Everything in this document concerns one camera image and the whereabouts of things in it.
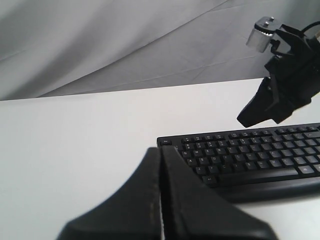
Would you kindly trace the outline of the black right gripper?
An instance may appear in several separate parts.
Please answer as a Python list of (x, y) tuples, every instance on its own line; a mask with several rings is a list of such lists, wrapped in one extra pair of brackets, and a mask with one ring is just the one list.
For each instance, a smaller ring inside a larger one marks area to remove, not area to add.
[(302, 30), (283, 24), (275, 31), (278, 40), (271, 40), (273, 57), (265, 68), (257, 92), (237, 116), (245, 128), (267, 120), (279, 124), (294, 111), (309, 105), (320, 91), (320, 34), (308, 37), (316, 27), (311, 23)]

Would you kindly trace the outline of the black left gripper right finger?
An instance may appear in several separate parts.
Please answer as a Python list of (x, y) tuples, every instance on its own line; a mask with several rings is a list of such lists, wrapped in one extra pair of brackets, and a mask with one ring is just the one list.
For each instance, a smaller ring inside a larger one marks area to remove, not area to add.
[(275, 240), (270, 225), (233, 206), (207, 187), (178, 151), (161, 152), (160, 191), (167, 240)]

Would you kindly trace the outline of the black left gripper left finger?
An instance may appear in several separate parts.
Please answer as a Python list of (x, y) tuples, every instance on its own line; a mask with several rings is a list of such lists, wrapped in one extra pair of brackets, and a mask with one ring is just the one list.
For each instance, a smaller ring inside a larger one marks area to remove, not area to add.
[(59, 240), (160, 240), (161, 153), (149, 148), (131, 177), (112, 196), (69, 221)]

